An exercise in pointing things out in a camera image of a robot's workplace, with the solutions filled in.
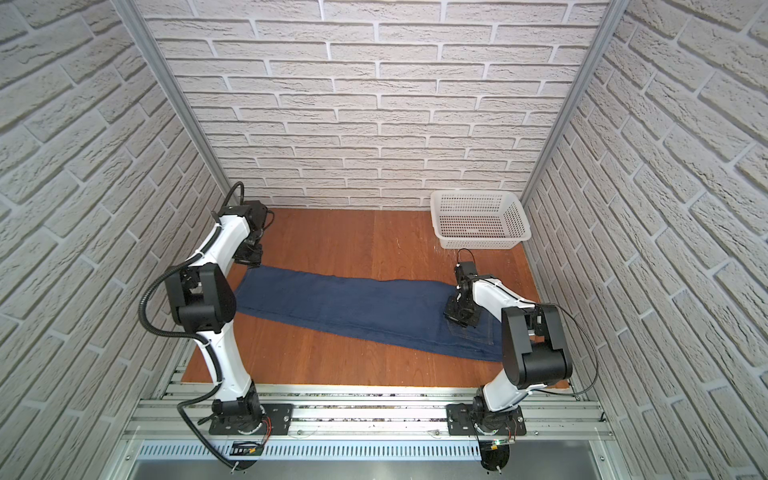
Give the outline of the blue denim trousers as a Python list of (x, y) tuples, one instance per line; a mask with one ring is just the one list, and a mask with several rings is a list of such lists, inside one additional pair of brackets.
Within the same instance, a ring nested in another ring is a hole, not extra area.
[(427, 353), (498, 363), (500, 322), (483, 310), (477, 326), (449, 321), (457, 292), (438, 281), (343, 278), (262, 266), (247, 271), (235, 295), (252, 317)]

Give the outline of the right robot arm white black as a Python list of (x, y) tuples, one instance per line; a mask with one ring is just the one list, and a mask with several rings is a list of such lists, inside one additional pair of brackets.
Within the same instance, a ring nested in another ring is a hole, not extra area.
[(533, 391), (568, 380), (573, 371), (560, 311), (556, 306), (526, 299), (491, 276), (480, 275), (472, 261), (455, 267), (456, 293), (444, 316), (474, 327), (483, 312), (501, 324), (502, 370), (473, 400), (474, 428), (485, 435), (497, 432)]

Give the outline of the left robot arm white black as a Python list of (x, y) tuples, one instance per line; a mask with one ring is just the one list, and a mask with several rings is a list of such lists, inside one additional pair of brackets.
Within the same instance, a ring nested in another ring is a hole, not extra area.
[(267, 216), (267, 207), (259, 201), (223, 206), (188, 264), (165, 280), (173, 320), (196, 336), (218, 388), (212, 402), (212, 434), (251, 434), (263, 424), (263, 408), (234, 336), (237, 301), (227, 273), (234, 264), (260, 265)]

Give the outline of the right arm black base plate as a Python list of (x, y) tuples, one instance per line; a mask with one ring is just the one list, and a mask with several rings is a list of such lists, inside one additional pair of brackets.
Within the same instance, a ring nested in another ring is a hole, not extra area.
[(527, 427), (522, 410), (490, 412), (484, 407), (455, 403), (445, 408), (448, 432), (451, 436), (506, 436), (522, 437)]

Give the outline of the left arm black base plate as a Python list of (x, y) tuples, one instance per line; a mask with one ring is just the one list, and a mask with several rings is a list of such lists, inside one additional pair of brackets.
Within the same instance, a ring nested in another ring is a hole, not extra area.
[(215, 414), (208, 433), (211, 435), (265, 436), (271, 426), (272, 436), (287, 435), (294, 411), (289, 403), (267, 403), (255, 414)]

